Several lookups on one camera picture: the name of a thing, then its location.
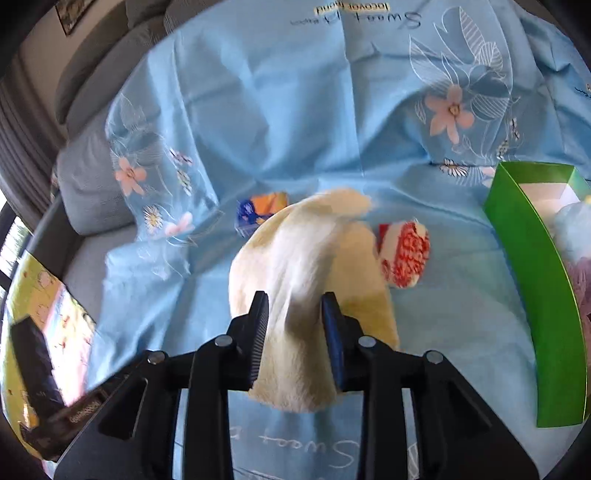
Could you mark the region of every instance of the white daisy print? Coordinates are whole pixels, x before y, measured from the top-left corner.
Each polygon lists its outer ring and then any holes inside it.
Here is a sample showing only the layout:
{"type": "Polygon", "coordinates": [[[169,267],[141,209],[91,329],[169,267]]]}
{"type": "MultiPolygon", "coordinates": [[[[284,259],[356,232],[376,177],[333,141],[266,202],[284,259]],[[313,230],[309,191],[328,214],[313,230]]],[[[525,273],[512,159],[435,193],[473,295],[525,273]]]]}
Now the white daisy print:
{"type": "Polygon", "coordinates": [[[457,165],[453,160],[449,158],[443,159],[443,165],[439,165],[439,169],[443,173],[447,173],[452,177],[467,177],[468,168],[463,165],[457,165]]]}
{"type": "Polygon", "coordinates": [[[183,187],[184,192],[187,195],[191,195],[193,188],[191,187],[191,178],[189,178],[189,175],[187,175],[182,170],[177,170],[177,178],[178,182],[181,184],[181,187],[183,187]]]}
{"type": "Polygon", "coordinates": [[[156,205],[148,205],[144,207],[144,222],[151,235],[162,228],[162,214],[156,205]]]}
{"type": "Polygon", "coordinates": [[[170,155],[175,163],[179,165],[193,165],[193,160],[191,160],[188,156],[183,155],[178,150],[169,148],[168,151],[170,152],[170,155]]]}
{"type": "Polygon", "coordinates": [[[507,139],[503,140],[503,143],[499,145],[499,147],[496,149],[496,157],[499,160],[504,160],[505,159],[505,155],[507,154],[507,152],[509,151],[509,141],[507,139]]]}

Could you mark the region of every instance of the picture frame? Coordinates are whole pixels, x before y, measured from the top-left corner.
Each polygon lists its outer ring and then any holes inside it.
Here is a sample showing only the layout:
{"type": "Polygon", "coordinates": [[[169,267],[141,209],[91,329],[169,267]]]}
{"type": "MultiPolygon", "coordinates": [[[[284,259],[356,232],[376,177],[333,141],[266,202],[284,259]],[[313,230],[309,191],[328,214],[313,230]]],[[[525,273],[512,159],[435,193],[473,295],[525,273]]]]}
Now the picture frame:
{"type": "Polygon", "coordinates": [[[72,34],[76,25],[95,0],[58,0],[56,3],[57,16],[61,27],[68,37],[72,34]]]}

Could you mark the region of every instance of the small snack package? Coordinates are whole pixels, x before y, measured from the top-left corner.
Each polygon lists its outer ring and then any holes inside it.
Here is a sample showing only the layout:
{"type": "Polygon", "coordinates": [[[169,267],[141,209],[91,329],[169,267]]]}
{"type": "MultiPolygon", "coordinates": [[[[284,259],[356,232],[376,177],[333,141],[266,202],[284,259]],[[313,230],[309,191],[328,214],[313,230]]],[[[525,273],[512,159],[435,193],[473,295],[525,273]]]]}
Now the small snack package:
{"type": "Polygon", "coordinates": [[[265,220],[289,205],[285,192],[259,195],[243,200],[236,214],[236,231],[249,238],[265,220]]]}
{"type": "Polygon", "coordinates": [[[427,228],[416,219],[382,223],[378,242],[384,280],[396,288],[414,287],[425,270],[431,251],[427,228]]]}

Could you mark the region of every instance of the window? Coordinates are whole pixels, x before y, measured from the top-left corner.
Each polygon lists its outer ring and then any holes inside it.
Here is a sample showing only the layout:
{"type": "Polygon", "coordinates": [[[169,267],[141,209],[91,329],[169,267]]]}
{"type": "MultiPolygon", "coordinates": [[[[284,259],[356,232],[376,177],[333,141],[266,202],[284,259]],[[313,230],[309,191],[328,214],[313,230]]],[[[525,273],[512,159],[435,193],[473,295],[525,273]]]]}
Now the window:
{"type": "Polygon", "coordinates": [[[14,271],[29,237],[29,230],[0,192],[0,303],[10,288],[14,271]]]}

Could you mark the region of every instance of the blue and orange package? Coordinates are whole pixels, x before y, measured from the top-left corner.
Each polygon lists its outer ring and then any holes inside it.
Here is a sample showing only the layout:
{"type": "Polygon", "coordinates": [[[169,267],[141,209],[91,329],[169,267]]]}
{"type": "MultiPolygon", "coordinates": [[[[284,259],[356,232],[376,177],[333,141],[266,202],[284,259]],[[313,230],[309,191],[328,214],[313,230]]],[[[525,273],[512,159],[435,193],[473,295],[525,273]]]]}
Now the blue and orange package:
{"type": "Polygon", "coordinates": [[[243,200],[236,214],[236,231],[244,238],[250,237],[265,220],[289,205],[285,192],[259,195],[243,200]]]}

